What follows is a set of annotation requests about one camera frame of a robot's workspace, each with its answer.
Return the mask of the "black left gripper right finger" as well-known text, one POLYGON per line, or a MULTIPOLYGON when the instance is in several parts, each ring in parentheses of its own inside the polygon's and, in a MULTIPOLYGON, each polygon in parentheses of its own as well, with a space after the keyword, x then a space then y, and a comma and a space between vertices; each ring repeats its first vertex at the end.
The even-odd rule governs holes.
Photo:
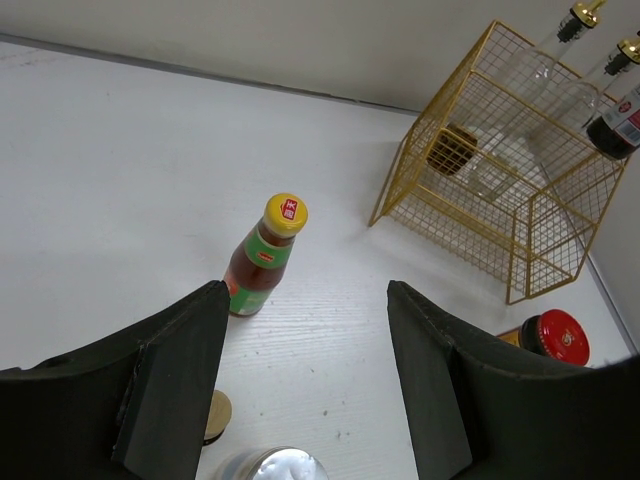
POLYGON ((635 479, 639 360, 579 367, 510 345, 405 282, 388 319, 422 479, 635 479))

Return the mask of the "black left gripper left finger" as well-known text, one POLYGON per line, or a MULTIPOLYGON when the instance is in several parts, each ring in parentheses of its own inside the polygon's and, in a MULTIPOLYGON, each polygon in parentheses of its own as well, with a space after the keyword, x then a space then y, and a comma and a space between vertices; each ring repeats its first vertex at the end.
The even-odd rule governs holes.
POLYGON ((192 479, 228 324, 211 281, 30 369, 1 373, 5 479, 192 479))

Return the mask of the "red lid sauce jar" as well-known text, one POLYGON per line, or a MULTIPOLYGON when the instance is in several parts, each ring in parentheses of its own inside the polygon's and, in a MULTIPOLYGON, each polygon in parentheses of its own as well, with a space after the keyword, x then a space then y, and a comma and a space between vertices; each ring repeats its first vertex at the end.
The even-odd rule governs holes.
POLYGON ((569 313, 552 309, 498 335, 502 341, 531 353, 564 363, 586 366, 590 359, 588 337, 569 313))

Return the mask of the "silver lid spice jar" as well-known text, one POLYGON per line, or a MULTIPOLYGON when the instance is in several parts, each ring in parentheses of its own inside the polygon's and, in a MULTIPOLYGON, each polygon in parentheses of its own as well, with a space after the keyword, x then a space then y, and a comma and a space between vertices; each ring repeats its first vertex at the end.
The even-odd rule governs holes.
POLYGON ((213 479, 328 480, 322 463, 310 453, 290 447, 251 449, 226 459, 213 479))

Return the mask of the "yellow cap sauce bottle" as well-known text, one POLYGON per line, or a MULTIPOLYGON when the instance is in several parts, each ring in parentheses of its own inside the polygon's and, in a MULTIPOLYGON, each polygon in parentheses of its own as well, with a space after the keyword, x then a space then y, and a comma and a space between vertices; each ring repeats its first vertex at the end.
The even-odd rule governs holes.
POLYGON ((230 294, 229 313, 258 313, 281 282, 296 236, 308 221, 304 201, 278 193, 266 203, 262 217, 233 252, 224 275, 230 294))

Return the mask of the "clear glass oil bottle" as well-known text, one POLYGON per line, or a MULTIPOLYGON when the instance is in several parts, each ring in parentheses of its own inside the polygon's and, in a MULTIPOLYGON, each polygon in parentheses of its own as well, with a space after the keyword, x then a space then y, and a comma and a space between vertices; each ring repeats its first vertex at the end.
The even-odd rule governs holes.
MULTIPOLYGON (((583 130, 597 113, 604 94, 638 64, 639 37, 620 40, 585 76, 551 89, 543 112, 566 128, 583 130)), ((521 167, 509 149, 514 145, 509 137, 502 137, 493 150, 495 161, 481 160, 471 171, 469 187, 480 197, 494 201, 516 183, 521 167)))

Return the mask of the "black cap vinegar bottle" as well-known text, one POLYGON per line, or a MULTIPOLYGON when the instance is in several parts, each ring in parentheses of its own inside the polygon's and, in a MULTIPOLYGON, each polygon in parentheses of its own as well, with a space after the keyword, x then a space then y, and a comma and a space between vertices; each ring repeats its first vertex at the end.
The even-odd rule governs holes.
POLYGON ((639 86, 635 86, 588 125, 587 137, 610 159, 624 160, 639 148, 639 109, 639 86))

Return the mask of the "dark liquid oil bottle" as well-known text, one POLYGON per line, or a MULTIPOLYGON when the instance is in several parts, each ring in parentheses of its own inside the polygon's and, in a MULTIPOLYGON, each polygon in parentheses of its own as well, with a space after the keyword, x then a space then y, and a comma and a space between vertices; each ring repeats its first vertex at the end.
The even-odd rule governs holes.
POLYGON ((492 140, 507 136, 525 106, 549 86, 559 60, 598 26, 604 5, 603 1, 578 1, 537 44, 497 47, 494 65, 483 69, 490 81, 477 87, 468 109, 438 134, 428 164, 444 175, 454 175, 471 162, 482 133, 492 140))

